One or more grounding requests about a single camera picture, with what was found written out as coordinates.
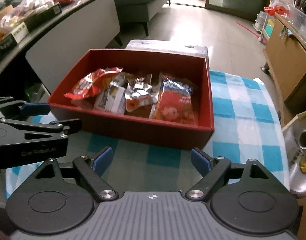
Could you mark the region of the red cardboard box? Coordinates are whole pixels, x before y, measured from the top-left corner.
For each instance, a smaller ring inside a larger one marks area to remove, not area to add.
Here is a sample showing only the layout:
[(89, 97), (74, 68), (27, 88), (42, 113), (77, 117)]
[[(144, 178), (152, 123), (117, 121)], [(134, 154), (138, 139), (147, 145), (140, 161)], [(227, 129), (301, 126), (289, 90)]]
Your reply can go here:
[(85, 131), (189, 150), (214, 133), (208, 61), (159, 51), (91, 49), (49, 98)]

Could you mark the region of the white side table panel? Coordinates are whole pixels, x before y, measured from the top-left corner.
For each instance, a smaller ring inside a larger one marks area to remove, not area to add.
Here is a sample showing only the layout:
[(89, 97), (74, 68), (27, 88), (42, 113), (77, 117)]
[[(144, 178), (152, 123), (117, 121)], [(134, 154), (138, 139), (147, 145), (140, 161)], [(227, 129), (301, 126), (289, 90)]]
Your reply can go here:
[(39, 39), (26, 60), (52, 93), (89, 49), (105, 48), (119, 33), (114, 0), (89, 0)]

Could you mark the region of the silver brown snack packet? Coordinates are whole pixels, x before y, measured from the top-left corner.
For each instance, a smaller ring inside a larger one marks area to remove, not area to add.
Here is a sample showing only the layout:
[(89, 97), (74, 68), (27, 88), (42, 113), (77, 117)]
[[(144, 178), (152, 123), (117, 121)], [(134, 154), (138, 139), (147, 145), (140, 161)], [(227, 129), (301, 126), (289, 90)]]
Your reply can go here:
[(151, 80), (152, 75), (134, 75), (126, 73), (124, 76), (127, 85), (125, 91), (125, 109), (131, 113), (140, 107), (157, 103), (157, 92)]

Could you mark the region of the red plastic bag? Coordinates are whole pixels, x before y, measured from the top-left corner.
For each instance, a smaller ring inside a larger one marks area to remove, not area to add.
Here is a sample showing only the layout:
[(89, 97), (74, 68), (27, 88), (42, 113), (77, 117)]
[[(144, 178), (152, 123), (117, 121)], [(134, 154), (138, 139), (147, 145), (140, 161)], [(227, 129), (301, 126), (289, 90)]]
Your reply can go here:
[(266, 12), (269, 16), (274, 17), (276, 14), (281, 16), (288, 16), (289, 15), (289, 9), (280, 6), (280, 5), (274, 5), (274, 6), (268, 6), (263, 8), (264, 12)]

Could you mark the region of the red cola candy bag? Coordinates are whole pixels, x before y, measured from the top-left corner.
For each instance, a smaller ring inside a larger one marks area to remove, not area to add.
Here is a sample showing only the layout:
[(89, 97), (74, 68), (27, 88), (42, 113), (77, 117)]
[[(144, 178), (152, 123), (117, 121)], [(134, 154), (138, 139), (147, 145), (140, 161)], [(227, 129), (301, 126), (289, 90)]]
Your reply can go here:
[(83, 100), (94, 97), (108, 87), (111, 81), (122, 72), (122, 68), (113, 67), (107, 69), (97, 69), (89, 73), (68, 92), (64, 97), (71, 100)]

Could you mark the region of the blue white checkered tablecloth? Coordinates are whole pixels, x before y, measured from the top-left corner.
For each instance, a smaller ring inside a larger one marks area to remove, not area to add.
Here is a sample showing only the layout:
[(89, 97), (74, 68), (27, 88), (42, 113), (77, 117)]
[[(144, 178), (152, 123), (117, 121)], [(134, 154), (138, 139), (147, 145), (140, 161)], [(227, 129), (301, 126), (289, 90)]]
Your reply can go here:
[[(233, 163), (260, 161), (289, 187), (286, 147), (277, 112), (260, 79), (210, 73), (215, 131), (204, 151)], [(190, 152), (79, 132), (70, 136), (61, 163), (93, 155), (105, 146), (114, 158), (103, 178), (117, 191), (186, 191), (201, 177)]]

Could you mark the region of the white corn snack bag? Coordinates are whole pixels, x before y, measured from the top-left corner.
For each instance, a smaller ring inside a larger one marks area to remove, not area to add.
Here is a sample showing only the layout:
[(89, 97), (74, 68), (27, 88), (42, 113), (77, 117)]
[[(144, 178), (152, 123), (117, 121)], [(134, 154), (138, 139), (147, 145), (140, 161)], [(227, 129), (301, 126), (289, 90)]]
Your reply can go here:
[(93, 109), (114, 114), (125, 113), (125, 73), (119, 73), (96, 99)]

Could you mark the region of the black box on counter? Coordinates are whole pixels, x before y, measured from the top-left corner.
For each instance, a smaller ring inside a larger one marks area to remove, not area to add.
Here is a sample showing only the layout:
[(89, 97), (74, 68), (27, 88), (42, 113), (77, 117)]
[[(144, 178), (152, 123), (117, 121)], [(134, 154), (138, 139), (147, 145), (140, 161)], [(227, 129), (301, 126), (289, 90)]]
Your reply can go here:
[(56, 3), (49, 9), (27, 17), (8, 35), (0, 40), (0, 52), (5, 54), (17, 46), (30, 32), (62, 12), (61, 5)]

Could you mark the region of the wooden cabinet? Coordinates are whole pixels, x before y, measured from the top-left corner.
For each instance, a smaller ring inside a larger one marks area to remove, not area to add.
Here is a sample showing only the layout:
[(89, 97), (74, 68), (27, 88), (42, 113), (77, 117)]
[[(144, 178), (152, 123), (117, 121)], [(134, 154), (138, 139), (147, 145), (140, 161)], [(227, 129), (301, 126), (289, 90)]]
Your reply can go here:
[(276, 14), (263, 53), (275, 83), (282, 126), (306, 111), (306, 45), (287, 19)]

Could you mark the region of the white metal shelf rack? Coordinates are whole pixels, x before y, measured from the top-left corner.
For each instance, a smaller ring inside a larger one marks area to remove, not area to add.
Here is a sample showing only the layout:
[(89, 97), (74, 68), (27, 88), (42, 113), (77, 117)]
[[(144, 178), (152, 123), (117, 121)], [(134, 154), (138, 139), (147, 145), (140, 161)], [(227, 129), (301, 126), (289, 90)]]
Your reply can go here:
[(257, 14), (255, 23), (252, 24), (260, 43), (266, 44), (275, 24), (275, 16), (287, 16), (291, 6), (298, 5), (300, 0), (268, 0), (267, 5)]

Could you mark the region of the orange cartoon snack packet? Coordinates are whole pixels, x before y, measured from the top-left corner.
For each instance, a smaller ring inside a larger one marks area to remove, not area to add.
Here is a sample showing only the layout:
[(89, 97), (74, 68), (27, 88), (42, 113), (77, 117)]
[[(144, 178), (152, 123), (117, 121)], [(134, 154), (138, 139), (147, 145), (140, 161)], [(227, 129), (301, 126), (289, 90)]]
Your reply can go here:
[(193, 83), (188, 79), (161, 72), (157, 102), (152, 107), (150, 118), (197, 125), (192, 104), (193, 90)]

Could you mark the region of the dark grey stool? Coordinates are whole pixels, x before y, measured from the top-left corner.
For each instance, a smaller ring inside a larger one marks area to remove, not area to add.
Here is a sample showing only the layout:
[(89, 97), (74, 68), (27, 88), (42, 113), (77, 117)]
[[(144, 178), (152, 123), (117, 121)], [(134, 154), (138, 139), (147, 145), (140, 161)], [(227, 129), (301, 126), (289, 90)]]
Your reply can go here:
[(192, 46), (172, 41), (160, 40), (131, 40), (126, 46), (128, 50), (149, 50), (203, 57), (209, 62), (208, 49), (206, 46)]

